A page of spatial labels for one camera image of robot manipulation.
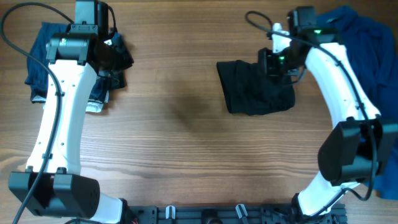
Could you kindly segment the blue polo shirt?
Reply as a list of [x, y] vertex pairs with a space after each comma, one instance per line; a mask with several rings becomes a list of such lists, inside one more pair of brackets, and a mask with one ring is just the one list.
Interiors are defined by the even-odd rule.
[[338, 30], [365, 94], [382, 117], [397, 121], [397, 53], [391, 29], [349, 6], [318, 15], [317, 23]]

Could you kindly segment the black polo shirt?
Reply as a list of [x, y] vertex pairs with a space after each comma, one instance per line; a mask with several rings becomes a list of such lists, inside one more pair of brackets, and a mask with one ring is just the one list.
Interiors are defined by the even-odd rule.
[[216, 68], [229, 113], [265, 115], [286, 111], [295, 105], [293, 87], [266, 78], [258, 63], [217, 62]]

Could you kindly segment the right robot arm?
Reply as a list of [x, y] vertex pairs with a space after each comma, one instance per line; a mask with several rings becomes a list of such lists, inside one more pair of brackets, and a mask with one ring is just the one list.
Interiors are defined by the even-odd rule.
[[267, 29], [272, 49], [262, 49], [261, 73], [277, 83], [312, 73], [327, 104], [333, 130], [318, 152], [319, 171], [292, 200], [291, 219], [308, 223], [330, 213], [332, 206], [362, 183], [373, 188], [384, 172], [397, 137], [397, 123], [382, 117], [349, 63], [346, 47], [334, 28], [317, 24], [312, 6], [288, 13], [288, 30], [275, 23]]

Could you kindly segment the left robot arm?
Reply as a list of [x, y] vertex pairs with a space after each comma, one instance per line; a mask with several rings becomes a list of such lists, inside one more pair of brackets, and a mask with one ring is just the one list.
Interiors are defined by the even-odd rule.
[[116, 30], [105, 2], [77, 1], [68, 30], [48, 41], [46, 59], [39, 60], [49, 77], [39, 135], [25, 170], [9, 179], [21, 210], [77, 223], [137, 222], [124, 199], [102, 193], [97, 180], [81, 175], [83, 123], [99, 73], [132, 65], [129, 54], [108, 44]]

